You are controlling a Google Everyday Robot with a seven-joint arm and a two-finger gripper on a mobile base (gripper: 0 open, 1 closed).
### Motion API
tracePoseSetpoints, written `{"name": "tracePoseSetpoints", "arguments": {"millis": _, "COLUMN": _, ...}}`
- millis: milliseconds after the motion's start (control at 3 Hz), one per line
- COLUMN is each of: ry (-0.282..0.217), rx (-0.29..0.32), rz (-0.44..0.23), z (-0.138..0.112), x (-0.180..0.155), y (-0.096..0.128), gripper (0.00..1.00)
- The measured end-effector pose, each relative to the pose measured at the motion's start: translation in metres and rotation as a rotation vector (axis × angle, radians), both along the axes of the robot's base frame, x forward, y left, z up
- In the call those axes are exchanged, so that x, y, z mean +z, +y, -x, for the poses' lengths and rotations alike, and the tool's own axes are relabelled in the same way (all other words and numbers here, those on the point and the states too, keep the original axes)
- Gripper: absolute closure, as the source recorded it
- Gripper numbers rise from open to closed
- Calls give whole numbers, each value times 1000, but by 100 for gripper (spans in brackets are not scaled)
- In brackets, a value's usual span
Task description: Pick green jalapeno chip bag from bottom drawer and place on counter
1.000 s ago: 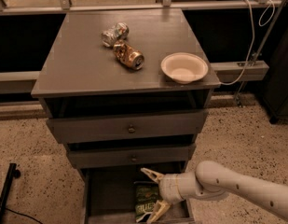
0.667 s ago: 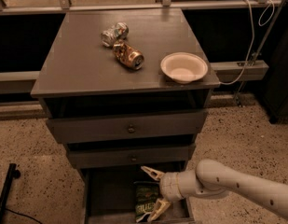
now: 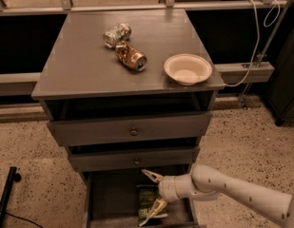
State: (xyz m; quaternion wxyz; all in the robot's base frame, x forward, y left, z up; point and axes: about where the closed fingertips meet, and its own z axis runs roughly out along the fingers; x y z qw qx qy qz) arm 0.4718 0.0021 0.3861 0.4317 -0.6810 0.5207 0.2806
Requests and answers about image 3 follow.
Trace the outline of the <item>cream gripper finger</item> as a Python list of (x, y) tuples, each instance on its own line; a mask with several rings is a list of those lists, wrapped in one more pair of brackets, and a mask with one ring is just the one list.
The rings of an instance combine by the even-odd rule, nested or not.
[(162, 175), (154, 173), (154, 172), (149, 171), (147, 169), (143, 169), (142, 172), (155, 183), (159, 183), (163, 179)]
[(167, 206), (167, 202), (164, 199), (156, 199), (147, 213), (146, 219), (139, 223), (140, 226), (145, 225), (150, 219), (154, 218), (161, 211), (163, 211)]

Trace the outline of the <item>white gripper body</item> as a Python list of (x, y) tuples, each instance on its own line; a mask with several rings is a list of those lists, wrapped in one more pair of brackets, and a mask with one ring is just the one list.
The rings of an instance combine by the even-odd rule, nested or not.
[(202, 191), (193, 182), (190, 174), (180, 176), (164, 176), (159, 184), (159, 194), (166, 202), (181, 199), (211, 201), (219, 197), (215, 190)]

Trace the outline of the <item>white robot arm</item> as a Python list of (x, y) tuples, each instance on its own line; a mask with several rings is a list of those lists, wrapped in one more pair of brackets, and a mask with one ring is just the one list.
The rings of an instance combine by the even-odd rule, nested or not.
[(206, 165), (195, 165), (189, 174), (180, 176), (162, 176), (146, 169), (142, 172), (158, 184), (160, 198), (154, 201), (141, 226), (170, 202), (181, 199), (215, 200), (222, 193), (281, 228), (294, 228), (294, 194), (235, 179)]

